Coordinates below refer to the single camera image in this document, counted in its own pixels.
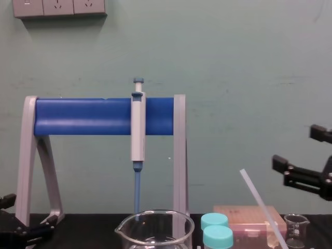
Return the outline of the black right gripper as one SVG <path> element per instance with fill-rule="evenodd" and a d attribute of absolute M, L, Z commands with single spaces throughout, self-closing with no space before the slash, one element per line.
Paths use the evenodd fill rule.
<path fill-rule="evenodd" d="M 316 124 L 310 126 L 309 137 L 332 144 L 331 130 Z M 284 186 L 311 192 L 331 201 L 331 156 L 322 172 L 297 167 L 278 155 L 272 157 L 272 169 L 283 174 Z"/>

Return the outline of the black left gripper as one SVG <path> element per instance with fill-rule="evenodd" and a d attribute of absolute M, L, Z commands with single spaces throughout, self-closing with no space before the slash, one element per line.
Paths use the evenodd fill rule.
<path fill-rule="evenodd" d="M 53 215 L 37 226 L 28 227 L 14 214 L 2 210 L 14 206 L 16 197 L 13 193 L 0 197 L 1 248 L 26 248 L 27 244 L 37 244 L 50 239 L 57 225 L 57 216 Z"/>

